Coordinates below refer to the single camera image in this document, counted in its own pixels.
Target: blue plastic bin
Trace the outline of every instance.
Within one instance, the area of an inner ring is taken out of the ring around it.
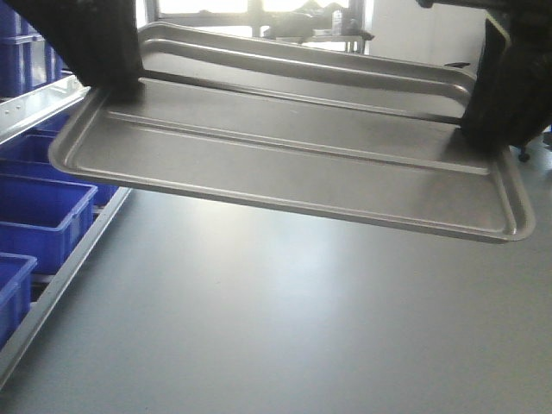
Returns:
[[[38,34],[0,37],[0,96],[16,97],[59,80],[62,66]]]
[[[0,348],[27,315],[36,258],[0,253]]]
[[[36,33],[35,28],[0,0],[0,36],[15,37],[33,33]]]
[[[94,185],[0,176],[0,251],[38,259],[54,274],[92,225]]]
[[[117,191],[116,185],[95,184],[72,175],[56,170],[50,164],[39,162],[27,162],[19,160],[0,160],[0,174],[20,175],[23,177],[34,177],[38,179],[54,179],[58,181],[69,181],[87,185],[95,185],[97,193],[94,196],[94,205],[106,205]]]
[[[22,135],[0,147],[0,159],[48,163],[49,135]]]
[[[40,134],[55,134],[57,135],[63,126],[66,124],[69,119],[67,114],[58,114],[52,116],[45,122],[38,124],[34,129],[36,129]]]

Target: metal shelf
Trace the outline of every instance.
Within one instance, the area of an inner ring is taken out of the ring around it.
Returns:
[[[91,250],[96,246],[96,243],[113,220],[113,217],[121,209],[130,191],[129,188],[119,188],[117,190],[113,198],[97,216],[83,239],[67,258],[67,261],[52,278],[36,304],[25,316],[22,324],[19,325],[14,335],[0,351],[0,388],[3,387],[17,362],[22,358],[28,345],[35,338],[36,333],[42,324],[44,324],[44,321],[46,321],[48,315],[58,303],[58,300],[60,300],[61,295],[63,295]]]
[[[0,103],[0,146],[51,116],[71,108],[85,97],[89,89],[82,86],[75,76],[69,76]],[[51,278],[47,288],[16,332],[0,349],[0,388],[129,194],[130,189],[119,188],[103,207],[65,264]]]
[[[0,103],[0,145],[70,108],[85,97],[89,89],[75,76],[69,76]]]

